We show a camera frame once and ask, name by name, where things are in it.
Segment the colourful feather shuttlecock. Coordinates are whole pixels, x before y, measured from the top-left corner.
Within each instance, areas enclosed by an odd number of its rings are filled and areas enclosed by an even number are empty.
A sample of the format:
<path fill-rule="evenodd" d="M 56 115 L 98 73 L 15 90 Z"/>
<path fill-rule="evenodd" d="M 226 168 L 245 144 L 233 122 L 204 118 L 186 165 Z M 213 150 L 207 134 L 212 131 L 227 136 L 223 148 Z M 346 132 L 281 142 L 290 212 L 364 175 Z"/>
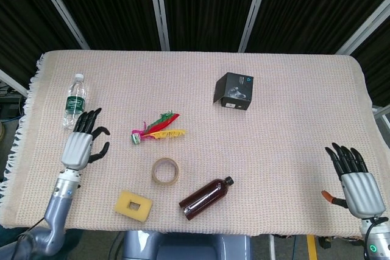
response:
<path fill-rule="evenodd" d="M 169 111 L 160 115 L 160 118 L 153 123 L 147 125 L 144 123 L 144 127 L 141 130 L 132 130 L 131 141 L 138 145 L 145 139 L 164 139 L 164 138 L 176 138 L 186 134 L 183 129 L 168 129 L 168 127 L 179 117 L 178 113 Z"/>

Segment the brown tape roll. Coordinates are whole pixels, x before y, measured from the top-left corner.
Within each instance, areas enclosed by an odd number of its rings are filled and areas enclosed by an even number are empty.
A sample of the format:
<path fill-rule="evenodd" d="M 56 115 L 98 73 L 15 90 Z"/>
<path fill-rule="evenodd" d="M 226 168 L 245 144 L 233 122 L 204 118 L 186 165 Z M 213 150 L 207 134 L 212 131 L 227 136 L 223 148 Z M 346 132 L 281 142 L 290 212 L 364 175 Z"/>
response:
<path fill-rule="evenodd" d="M 179 179 L 179 165 L 171 158 L 160 158 L 152 166 L 151 177 L 160 186 L 172 186 Z"/>

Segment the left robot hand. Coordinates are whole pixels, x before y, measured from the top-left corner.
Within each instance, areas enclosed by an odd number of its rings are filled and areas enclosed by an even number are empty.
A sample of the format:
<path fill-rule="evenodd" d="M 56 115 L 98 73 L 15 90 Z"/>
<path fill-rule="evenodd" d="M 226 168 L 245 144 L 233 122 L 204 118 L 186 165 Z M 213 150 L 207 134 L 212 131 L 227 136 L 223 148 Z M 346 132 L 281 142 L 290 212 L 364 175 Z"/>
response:
<path fill-rule="evenodd" d="M 108 152 L 110 143 L 106 142 L 99 153 L 91 154 L 94 140 L 102 133 L 110 135 L 106 127 L 100 126 L 94 129 L 101 110 L 102 108 L 98 108 L 90 112 L 83 112 L 77 119 L 61 158 L 61 162 L 66 168 L 80 171 L 86 168 L 87 164 L 102 159 Z"/>

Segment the beige woven tablecloth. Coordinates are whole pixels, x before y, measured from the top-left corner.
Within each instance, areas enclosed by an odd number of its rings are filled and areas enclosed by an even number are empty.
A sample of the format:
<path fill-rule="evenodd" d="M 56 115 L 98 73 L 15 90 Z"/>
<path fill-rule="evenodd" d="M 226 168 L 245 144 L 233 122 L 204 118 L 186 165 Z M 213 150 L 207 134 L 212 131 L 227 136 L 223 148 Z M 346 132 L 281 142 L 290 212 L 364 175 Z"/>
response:
<path fill-rule="evenodd" d="M 372 114 L 358 62 L 338 55 L 225 54 L 206 52 L 52 51 L 38 62 L 25 115 L 0 184 L 0 224 L 33 225 L 46 209 L 69 132 L 62 128 L 66 89 L 82 73 L 87 108 L 102 108 L 93 152 L 103 159 L 81 173 L 69 228 L 259 235 L 354 236 L 357 221 L 321 196 L 342 188 L 325 148 L 357 149 L 378 175 L 387 150 Z M 247 110 L 213 102 L 216 82 L 227 72 L 253 77 Z M 180 116 L 168 129 L 176 138 L 145 139 L 141 130 L 169 111 Z M 153 164 L 179 165 L 172 186 L 152 181 Z M 192 220 L 179 202 L 215 179 L 232 177 L 225 197 Z M 115 212 L 122 191 L 152 200 L 145 222 Z"/>

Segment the yellow sponge with hole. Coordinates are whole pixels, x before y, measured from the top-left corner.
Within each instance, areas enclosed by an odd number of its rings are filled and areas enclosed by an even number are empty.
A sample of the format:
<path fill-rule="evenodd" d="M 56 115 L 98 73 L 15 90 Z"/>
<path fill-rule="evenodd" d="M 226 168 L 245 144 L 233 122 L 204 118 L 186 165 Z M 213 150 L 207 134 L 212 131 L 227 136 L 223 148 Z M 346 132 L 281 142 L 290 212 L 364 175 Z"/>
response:
<path fill-rule="evenodd" d="M 122 191 L 116 201 L 114 210 L 131 219 L 145 222 L 152 208 L 152 200 L 129 191 Z"/>

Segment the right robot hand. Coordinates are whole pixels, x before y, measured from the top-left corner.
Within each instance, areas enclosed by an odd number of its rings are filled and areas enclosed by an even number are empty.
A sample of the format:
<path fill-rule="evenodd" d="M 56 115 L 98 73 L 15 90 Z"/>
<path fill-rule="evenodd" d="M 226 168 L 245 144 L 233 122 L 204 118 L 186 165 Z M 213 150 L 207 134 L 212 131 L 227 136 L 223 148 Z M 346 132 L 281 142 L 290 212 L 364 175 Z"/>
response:
<path fill-rule="evenodd" d="M 321 194 L 333 205 L 348 209 L 358 219 L 378 218 L 386 211 L 374 176 L 368 171 L 362 155 L 357 149 L 332 144 L 326 147 L 338 180 L 341 184 L 344 199 L 332 196 L 323 190 Z"/>

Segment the clear plastic water bottle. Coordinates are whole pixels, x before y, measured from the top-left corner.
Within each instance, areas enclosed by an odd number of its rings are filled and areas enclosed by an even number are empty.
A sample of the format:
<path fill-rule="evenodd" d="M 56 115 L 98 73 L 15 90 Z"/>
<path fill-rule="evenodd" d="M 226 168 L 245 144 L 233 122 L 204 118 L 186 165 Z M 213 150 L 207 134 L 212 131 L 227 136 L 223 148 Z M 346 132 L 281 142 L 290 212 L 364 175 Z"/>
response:
<path fill-rule="evenodd" d="M 76 73 L 68 90 L 65 104 L 63 127 L 73 129 L 79 116 L 85 111 L 87 92 L 85 89 L 84 75 Z"/>

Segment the brown plastic bottle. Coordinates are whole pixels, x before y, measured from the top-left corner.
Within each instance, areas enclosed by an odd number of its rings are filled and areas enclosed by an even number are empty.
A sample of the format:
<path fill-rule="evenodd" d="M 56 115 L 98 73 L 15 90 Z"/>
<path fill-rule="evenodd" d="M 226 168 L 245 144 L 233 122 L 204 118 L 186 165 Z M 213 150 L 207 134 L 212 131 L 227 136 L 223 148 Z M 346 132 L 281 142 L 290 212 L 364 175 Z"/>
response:
<path fill-rule="evenodd" d="M 233 184 L 234 180 L 232 177 L 215 179 L 207 183 L 205 186 L 179 202 L 179 206 L 182 209 L 184 216 L 187 220 L 192 220 L 218 200 L 225 197 L 229 187 Z"/>

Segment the grey robot torso base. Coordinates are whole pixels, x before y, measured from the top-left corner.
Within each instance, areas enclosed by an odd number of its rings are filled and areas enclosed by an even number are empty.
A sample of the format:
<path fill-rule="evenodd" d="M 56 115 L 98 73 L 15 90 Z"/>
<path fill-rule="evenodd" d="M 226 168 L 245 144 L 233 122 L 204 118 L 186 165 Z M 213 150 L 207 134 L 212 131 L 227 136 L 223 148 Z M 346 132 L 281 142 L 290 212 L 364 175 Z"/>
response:
<path fill-rule="evenodd" d="M 132 230 L 121 260 L 252 260 L 252 248 L 246 235 Z"/>

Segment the black cardboard box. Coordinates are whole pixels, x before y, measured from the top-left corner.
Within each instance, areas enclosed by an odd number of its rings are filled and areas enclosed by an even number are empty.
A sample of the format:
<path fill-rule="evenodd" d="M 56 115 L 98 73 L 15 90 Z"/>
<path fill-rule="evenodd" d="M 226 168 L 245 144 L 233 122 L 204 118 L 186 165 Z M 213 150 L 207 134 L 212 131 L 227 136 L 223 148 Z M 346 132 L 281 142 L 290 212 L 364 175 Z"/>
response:
<path fill-rule="evenodd" d="M 222 107 L 247 110 L 252 101 L 254 78 L 227 72 L 215 85 L 213 102 Z"/>

